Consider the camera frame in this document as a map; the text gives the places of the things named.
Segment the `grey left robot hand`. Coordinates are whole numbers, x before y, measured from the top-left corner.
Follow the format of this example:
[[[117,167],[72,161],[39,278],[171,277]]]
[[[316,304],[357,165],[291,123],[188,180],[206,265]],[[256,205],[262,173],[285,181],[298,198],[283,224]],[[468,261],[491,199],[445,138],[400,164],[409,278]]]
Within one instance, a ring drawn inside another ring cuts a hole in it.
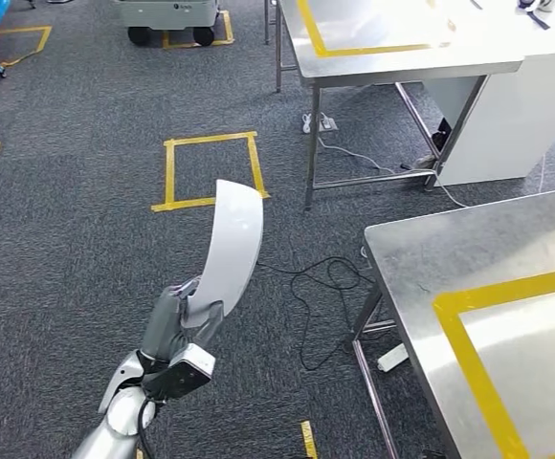
[[[222,301],[215,301],[206,308],[207,317],[201,325],[185,325],[191,316],[188,298],[200,282],[197,276],[165,288],[156,301],[140,352],[148,360],[169,362],[188,344],[207,346],[224,320],[224,307]]]

